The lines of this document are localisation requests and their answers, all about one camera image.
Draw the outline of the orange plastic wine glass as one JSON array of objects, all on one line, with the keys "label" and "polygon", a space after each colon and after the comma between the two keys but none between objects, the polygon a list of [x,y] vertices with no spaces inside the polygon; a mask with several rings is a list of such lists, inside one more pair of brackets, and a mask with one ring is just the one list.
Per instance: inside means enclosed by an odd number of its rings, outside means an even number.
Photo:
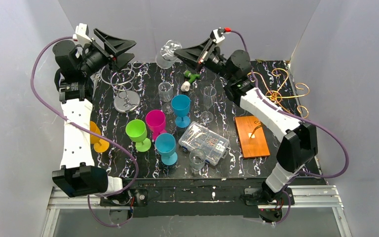
[{"label": "orange plastic wine glass", "polygon": [[[102,135],[100,129],[98,128],[97,124],[93,121],[90,121],[90,131]],[[101,139],[97,136],[90,135],[90,144],[93,145],[93,149],[97,153],[103,153],[108,150],[110,143],[104,139]]]}]

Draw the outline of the clear wine glass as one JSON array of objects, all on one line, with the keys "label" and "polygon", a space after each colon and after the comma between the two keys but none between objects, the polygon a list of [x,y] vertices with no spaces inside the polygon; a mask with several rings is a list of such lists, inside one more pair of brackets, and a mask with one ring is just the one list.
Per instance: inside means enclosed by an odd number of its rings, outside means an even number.
[{"label": "clear wine glass", "polygon": [[203,106],[204,111],[201,113],[201,120],[203,123],[210,123],[214,115],[210,109],[214,106],[217,91],[213,86],[205,87],[203,90]]}]

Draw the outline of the clear plastic screw box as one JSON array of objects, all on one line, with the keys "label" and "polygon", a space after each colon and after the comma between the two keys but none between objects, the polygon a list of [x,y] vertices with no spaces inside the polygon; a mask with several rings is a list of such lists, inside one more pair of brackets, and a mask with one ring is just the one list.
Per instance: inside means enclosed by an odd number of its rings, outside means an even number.
[{"label": "clear plastic screw box", "polygon": [[206,162],[212,166],[216,166],[221,159],[225,158],[230,149],[229,139],[194,121],[180,137],[178,143],[189,152],[194,149],[203,150]]}]

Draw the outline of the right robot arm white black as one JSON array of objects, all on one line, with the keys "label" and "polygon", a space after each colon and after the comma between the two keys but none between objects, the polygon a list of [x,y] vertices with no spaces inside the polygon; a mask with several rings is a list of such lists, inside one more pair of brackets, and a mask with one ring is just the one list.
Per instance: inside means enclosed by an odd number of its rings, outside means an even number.
[{"label": "right robot arm white black", "polygon": [[212,39],[177,49],[174,55],[190,68],[199,71],[206,67],[226,79],[224,86],[228,99],[248,111],[265,125],[280,142],[277,163],[262,183],[261,197],[271,199],[279,195],[288,182],[317,155],[317,129],[273,104],[248,78],[250,56],[245,50],[236,50],[226,59]]}]

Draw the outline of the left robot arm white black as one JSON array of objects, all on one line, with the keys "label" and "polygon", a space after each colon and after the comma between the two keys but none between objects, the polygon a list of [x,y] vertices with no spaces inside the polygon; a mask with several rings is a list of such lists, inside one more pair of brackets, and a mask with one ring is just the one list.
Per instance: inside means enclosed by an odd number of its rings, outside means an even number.
[{"label": "left robot arm white black", "polygon": [[72,39],[56,43],[52,52],[59,69],[55,84],[64,120],[64,150],[60,169],[52,172],[53,182],[69,197],[96,194],[108,196],[123,191],[121,178],[109,176],[95,166],[91,152],[90,117],[93,110],[91,76],[105,66],[123,69],[134,54],[127,50],[134,40],[110,36],[99,29],[94,34],[100,46],[88,36],[86,27],[78,27]]}]

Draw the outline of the clear glass back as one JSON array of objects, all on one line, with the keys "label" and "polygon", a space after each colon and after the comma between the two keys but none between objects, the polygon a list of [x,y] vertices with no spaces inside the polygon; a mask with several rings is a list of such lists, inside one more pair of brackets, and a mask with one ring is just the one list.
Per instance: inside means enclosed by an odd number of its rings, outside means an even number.
[{"label": "clear glass back", "polygon": [[171,106],[171,100],[174,96],[173,84],[166,81],[160,83],[158,86],[158,95],[159,95],[160,101],[162,102],[161,110],[165,114],[173,113],[172,106]]}]

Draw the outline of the green white toy drill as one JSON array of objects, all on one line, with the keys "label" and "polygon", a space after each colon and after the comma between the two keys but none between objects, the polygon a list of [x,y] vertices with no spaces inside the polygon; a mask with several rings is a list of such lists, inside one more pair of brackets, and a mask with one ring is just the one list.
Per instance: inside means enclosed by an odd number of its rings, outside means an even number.
[{"label": "green white toy drill", "polygon": [[188,92],[192,83],[200,78],[200,74],[194,74],[191,73],[189,70],[186,70],[184,72],[184,76],[187,80],[181,85],[181,91]]}]

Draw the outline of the magenta plastic wine glass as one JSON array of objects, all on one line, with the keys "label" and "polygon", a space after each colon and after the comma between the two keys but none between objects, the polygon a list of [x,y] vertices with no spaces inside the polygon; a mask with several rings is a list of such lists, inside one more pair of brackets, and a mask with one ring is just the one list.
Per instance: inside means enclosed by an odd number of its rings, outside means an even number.
[{"label": "magenta plastic wine glass", "polygon": [[152,132],[155,141],[160,134],[166,133],[166,116],[161,110],[149,111],[146,115],[146,124]]}]

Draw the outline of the green plastic wine glass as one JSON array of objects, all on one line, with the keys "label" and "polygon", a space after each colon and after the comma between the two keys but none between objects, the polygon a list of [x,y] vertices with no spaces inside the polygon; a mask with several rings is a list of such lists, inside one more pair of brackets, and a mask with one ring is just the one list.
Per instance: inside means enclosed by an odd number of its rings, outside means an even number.
[{"label": "green plastic wine glass", "polygon": [[135,148],[139,152],[146,152],[151,148],[151,141],[148,138],[146,124],[140,119],[131,120],[126,125],[127,136],[135,143]]}]

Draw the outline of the blue plastic wine glass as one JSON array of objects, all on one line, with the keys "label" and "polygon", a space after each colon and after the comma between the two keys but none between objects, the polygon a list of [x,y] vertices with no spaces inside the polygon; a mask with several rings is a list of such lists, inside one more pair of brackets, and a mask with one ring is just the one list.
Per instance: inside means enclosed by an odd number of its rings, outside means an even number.
[{"label": "blue plastic wine glass", "polygon": [[162,133],[155,140],[155,148],[161,155],[161,161],[164,165],[174,165],[178,156],[176,153],[176,139],[172,134]]}]

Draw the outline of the clear glass front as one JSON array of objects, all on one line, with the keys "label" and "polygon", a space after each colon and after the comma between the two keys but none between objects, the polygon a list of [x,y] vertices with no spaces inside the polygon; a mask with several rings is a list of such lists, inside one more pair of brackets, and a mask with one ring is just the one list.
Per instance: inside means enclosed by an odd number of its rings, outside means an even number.
[{"label": "clear glass front", "polygon": [[194,149],[189,155],[189,164],[191,166],[192,174],[199,172],[204,168],[206,163],[206,154],[201,149]]}]

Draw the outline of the teal plastic wine glass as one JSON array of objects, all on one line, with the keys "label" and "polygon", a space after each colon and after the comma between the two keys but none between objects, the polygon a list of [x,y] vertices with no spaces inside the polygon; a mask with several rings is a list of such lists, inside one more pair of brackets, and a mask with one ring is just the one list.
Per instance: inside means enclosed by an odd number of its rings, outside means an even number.
[{"label": "teal plastic wine glass", "polygon": [[176,95],[171,101],[174,114],[177,116],[175,124],[179,128],[185,128],[190,124],[190,118],[188,114],[190,112],[191,100],[186,95]]}]

